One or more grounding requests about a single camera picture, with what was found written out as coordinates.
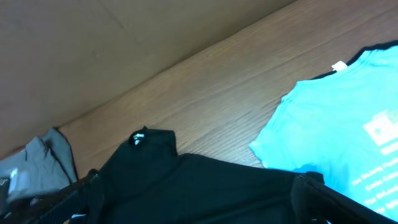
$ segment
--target black fabric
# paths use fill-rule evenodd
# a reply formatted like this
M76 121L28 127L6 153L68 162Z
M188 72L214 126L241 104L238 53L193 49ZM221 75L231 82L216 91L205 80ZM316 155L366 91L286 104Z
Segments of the black fabric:
M375 44L373 46L369 46L369 47L363 47L353 58L351 58L346 65L350 66L351 64L353 64L355 61L357 61L359 59L359 57L363 54L363 52L367 51L367 50L387 50L390 47L394 47L398 45L398 40L393 40L387 43L383 43L383 44ZM318 75L314 78L312 78L312 80L315 79L319 79L319 78L324 78L327 77L329 75L332 75L334 73L336 73L337 71L331 71L331 72L326 72L324 74Z
M136 134L143 134L135 145ZM295 223L297 174L177 155L173 131L142 129L99 171L101 223Z
M365 206L323 185L315 176L298 175L292 186L292 205L296 220L303 223L316 217L321 223L396 224Z

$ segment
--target wooden surface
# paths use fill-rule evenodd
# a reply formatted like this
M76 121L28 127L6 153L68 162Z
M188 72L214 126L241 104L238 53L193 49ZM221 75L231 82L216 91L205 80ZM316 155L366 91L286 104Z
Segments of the wooden surface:
M297 80L394 39L396 0L299 0L60 130L80 177L144 125L174 130L179 153L260 166L248 143Z
M0 157L293 0L1 0Z

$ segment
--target clothing tag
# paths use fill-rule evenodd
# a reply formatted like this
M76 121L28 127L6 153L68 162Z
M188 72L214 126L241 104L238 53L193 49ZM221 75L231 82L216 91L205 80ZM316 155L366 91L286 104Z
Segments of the clothing tag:
M138 145L138 143L139 143L139 141L140 141L140 138L142 139L143 137L145 137L145 134L136 134L135 136L134 136L134 145Z
M333 68L333 71L340 72L341 70L346 68L347 65L344 62L339 61L339 62L335 63L334 65L332 65L331 67Z
M30 177L26 170L14 169L10 175L10 185L8 189L9 195L18 195L27 190L30 185Z
M81 217L85 217L85 216L86 216L86 214L82 214L82 215L80 215L80 214L74 214L74 215L72 215L71 218L81 218Z

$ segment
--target clothing pile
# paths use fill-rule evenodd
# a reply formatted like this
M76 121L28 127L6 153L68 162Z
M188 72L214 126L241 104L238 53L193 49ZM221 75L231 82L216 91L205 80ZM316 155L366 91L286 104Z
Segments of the clothing pile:
M366 47L334 72L299 81L250 143L267 169L178 156L172 131L133 133L99 171L101 223L394 223L395 45ZM307 177L316 181L297 183ZM353 213L359 219L347 219Z

